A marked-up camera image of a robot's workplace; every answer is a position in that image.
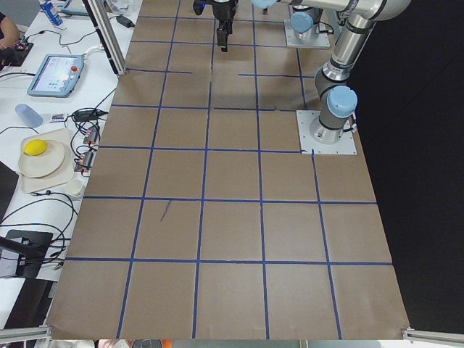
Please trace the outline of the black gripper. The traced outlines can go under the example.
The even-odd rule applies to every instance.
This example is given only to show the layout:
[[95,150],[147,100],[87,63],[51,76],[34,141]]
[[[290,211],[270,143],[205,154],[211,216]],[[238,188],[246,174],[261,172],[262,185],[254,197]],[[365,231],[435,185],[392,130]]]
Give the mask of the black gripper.
[[233,18],[235,17],[237,0],[216,1],[212,0],[212,12],[219,20],[216,29],[217,44],[222,52],[228,51],[228,36],[233,33]]

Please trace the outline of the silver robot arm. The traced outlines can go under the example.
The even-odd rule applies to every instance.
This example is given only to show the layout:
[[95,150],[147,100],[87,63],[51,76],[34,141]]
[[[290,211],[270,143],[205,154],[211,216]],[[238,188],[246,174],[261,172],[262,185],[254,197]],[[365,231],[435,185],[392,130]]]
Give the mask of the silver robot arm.
[[323,10],[308,6],[293,6],[290,16],[290,26],[296,37],[303,37],[310,32],[315,24],[320,22]]
[[344,125],[357,106],[357,94],[346,82],[352,68],[378,21],[390,20],[410,5],[409,1],[287,1],[292,7],[304,6],[330,9],[348,14],[341,34],[336,40],[330,60],[315,75],[315,87],[322,110],[310,124],[313,139],[321,144],[338,142]]

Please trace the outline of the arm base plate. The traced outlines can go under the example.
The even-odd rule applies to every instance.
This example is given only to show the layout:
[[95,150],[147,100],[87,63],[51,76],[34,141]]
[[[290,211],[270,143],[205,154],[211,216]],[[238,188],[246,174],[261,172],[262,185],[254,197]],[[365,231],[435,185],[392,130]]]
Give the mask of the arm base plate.
[[306,33],[296,32],[290,20],[284,20],[286,45],[291,48],[329,49],[328,26],[322,23],[314,25]]
[[318,110],[297,110],[299,142],[303,154],[356,155],[349,121],[339,130],[324,128]]

